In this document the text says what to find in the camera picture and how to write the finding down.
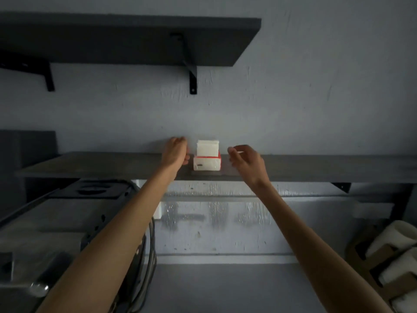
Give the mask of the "person's right hand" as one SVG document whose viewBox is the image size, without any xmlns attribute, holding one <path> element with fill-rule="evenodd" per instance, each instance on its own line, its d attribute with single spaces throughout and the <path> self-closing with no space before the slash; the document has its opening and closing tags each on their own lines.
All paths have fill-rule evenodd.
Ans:
<svg viewBox="0 0 417 313">
<path fill-rule="evenodd" d="M 254 193 L 261 188 L 266 188 L 271 185 L 264 160 L 259 153 L 258 160 L 252 165 L 246 164 L 234 168 Z"/>
</svg>

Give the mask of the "person's left hand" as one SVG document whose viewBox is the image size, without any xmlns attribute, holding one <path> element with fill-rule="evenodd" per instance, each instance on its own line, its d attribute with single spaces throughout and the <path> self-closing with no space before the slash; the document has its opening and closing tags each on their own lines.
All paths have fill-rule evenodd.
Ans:
<svg viewBox="0 0 417 313">
<path fill-rule="evenodd" d="M 184 166 L 182 163 L 186 154 L 190 154 L 187 139 L 172 137 L 167 141 L 162 152 L 162 165 L 178 172 Z"/>
</svg>

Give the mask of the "person's left forearm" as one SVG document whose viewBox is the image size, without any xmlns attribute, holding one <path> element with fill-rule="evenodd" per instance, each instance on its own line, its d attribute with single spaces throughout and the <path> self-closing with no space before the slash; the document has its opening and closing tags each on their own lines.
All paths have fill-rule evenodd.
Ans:
<svg viewBox="0 0 417 313">
<path fill-rule="evenodd" d="M 157 206 L 179 170 L 162 164 L 75 258 L 36 313 L 108 313 Z"/>
</svg>

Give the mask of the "person's right forearm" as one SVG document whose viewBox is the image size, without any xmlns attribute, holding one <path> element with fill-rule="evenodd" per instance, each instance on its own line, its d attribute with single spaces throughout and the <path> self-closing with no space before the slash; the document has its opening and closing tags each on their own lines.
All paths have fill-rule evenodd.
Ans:
<svg viewBox="0 0 417 313">
<path fill-rule="evenodd" d="M 393 313 L 368 282 L 299 218 L 268 180 L 248 185 L 272 215 L 327 313 Z"/>
</svg>

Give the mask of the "white box with red trim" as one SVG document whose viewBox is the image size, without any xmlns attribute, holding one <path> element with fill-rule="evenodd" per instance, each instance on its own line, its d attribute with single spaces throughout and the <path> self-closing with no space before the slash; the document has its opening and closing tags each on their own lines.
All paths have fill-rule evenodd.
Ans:
<svg viewBox="0 0 417 313">
<path fill-rule="evenodd" d="M 214 156 L 195 156 L 193 158 L 194 171 L 220 171 L 222 167 L 221 154 Z"/>
</svg>

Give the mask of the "small white box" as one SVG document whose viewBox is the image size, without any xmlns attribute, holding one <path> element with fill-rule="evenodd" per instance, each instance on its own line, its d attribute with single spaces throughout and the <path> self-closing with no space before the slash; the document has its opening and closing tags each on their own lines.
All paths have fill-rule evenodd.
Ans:
<svg viewBox="0 0 417 313">
<path fill-rule="evenodd" d="M 197 157 L 219 157 L 218 140 L 198 140 L 196 147 Z"/>
</svg>

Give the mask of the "grey metal appliance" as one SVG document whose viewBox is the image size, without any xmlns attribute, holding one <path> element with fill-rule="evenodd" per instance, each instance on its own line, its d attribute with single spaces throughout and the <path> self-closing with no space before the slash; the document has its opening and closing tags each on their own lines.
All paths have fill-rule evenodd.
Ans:
<svg viewBox="0 0 417 313">
<path fill-rule="evenodd" d="M 132 181 L 81 179 L 0 221 L 0 313 L 35 313 L 138 190 Z"/>
</svg>

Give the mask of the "brown cardboard holder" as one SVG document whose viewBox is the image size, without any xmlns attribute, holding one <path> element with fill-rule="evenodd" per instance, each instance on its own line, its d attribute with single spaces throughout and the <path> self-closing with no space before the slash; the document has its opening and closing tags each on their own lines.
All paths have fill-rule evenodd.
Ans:
<svg viewBox="0 0 417 313">
<path fill-rule="evenodd" d="M 377 226 L 365 227 L 345 249 L 347 263 L 376 291 L 384 302 L 394 312 L 392 303 L 408 293 L 417 291 L 417 274 L 405 272 L 392 282 L 383 285 L 378 277 L 405 252 L 396 247 L 384 244 L 371 256 L 365 253 L 373 240 L 380 234 Z"/>
</svg>

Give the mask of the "white paper roll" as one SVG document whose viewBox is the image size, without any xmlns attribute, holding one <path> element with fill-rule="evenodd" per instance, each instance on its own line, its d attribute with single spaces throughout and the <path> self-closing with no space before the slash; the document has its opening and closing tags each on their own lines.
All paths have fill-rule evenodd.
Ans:
<svg viewBox="0 0 417 313">
<path fill-rule="evenodd" d="M 417 313 L 417 289 L 392 300 L 395 313 Z"/>
<path fill-rule="evenodd" d="M 389 245 L 404 251 L 415 243 L 417 243 L 417 227 L 405 221 L 396 220 L 373 239 L 365 252 L 365 257 L 369 258 L 383 245 Z"/>
<path fill-rule="evenodd" d="M 378 276 L 381 285 L 386 285 L 406 273 L 417 275 L 417 247 L 412 247 L 392 261 Z"/>
</svg>

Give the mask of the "long grey wall shelf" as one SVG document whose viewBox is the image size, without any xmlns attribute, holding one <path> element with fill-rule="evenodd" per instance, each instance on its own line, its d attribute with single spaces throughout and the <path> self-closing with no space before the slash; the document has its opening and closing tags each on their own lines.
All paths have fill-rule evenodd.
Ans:
<svg viewBox="0 0 417 313">
<path fill-rule="evenodd" d="M 417 156 L 263 155 L 272 182 L 417 184 Z M 157 153 L 70 152 L 17 170 L 19 177 L 148 179 Z"/>
</svg>

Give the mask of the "dark wall shelf board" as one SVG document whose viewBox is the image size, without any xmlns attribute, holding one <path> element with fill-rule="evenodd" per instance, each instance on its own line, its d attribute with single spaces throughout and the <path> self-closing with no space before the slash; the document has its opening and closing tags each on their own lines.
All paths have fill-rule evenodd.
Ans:
<svg viewBox="0 0 417 313">
<path fill-rule="evenodd" d="M 0 12 L 0 50 L 54 63 L 232 67 L 260 18 Z"/>
</svg>

